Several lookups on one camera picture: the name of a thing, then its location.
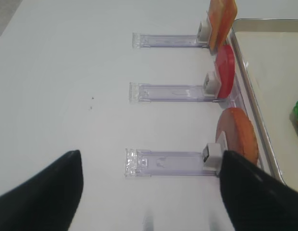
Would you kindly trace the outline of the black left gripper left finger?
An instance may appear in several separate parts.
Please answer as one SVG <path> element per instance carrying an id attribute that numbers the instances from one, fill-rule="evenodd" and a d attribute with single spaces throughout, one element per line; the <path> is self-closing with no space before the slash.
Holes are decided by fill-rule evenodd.
<path id="1" fill-rule="evenodd" d="M 0 231 L 67 231 L 84 187 L 79 150 L 0 196 Z"/>

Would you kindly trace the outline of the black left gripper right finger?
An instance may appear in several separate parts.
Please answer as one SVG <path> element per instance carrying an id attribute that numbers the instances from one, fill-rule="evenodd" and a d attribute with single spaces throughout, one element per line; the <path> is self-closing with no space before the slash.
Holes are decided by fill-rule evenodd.
<path id="1" fill-rule="evenodd" d="M 237 152 L 223 153 L 220 192 L 236 231 L 298 231 L 298 192 Z"/>

